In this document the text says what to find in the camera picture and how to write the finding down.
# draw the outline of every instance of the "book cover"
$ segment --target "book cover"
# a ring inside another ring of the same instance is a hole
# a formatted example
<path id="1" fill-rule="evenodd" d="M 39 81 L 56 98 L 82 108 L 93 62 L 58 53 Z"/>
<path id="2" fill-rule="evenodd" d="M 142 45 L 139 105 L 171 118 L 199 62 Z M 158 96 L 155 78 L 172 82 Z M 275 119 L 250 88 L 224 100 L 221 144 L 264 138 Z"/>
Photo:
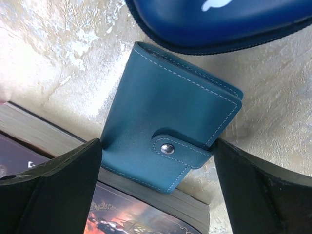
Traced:
<path id="1" fill-rule="evenodd" d="M 0 178 L 46 161 L 0 134 Z M 84 234 L 200 234 L 187 223 L 132 196 L 97 182 Z"/>

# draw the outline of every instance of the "silver button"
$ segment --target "silver button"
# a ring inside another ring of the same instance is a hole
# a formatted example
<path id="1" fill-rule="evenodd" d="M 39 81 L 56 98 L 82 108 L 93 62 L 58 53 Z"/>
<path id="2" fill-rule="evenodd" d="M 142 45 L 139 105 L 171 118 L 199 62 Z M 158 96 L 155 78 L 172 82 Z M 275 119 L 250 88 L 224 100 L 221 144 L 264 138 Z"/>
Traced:
<path id="1" fill-rule="evenodd" d="M 160 148 L 160 150 L 167 155 L 172 154 L 175 151 L 175 148 L 171 144 L 163 144 Z"/>

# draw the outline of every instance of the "book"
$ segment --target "book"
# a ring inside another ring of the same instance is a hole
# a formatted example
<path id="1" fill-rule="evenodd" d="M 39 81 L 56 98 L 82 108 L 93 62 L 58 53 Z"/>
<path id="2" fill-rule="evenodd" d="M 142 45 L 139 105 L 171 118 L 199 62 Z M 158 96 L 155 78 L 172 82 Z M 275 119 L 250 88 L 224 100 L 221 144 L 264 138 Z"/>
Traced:
<path id="1" fill-rule="evenodd" d="M 0 105 L 0 131 L 0 176 L 21 173 L 86 142 L 11 102 Z M 161 194 L 101 168 L 85 229 L 99 233 L 208 234 L 209 206 L 179 189 Z"/>

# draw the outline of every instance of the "teal wallet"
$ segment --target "teal wallet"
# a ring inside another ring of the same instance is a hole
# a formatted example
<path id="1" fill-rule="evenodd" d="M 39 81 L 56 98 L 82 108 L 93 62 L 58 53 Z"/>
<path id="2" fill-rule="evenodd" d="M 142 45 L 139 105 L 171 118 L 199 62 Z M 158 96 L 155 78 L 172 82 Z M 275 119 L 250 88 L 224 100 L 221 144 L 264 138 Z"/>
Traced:
<path id="1" fill-rule="evenodd" d="M 225 81 L 136 42 L 101 136 L 102 167 L 170 193 L 212 156 L 242 98 Z"/>

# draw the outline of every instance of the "gray surface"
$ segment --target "gray surface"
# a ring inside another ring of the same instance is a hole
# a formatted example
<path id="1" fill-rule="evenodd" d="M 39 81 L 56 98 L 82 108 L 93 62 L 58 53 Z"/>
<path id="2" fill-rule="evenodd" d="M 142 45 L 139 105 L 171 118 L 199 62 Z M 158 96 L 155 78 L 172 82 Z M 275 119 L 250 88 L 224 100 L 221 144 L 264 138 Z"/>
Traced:
<path id="1" fill-rule="evenodd" d="M 243 108 L 222 137 L 312 175 L 312 27 L 243 51 L 181 56 L 240 87 Z M 133 42 L 149 41 L 120 0 L 0 0 L 0 98 L 86 140 L 99 137 Z M 179 186 L 231 233 L 213 160 Z"/>

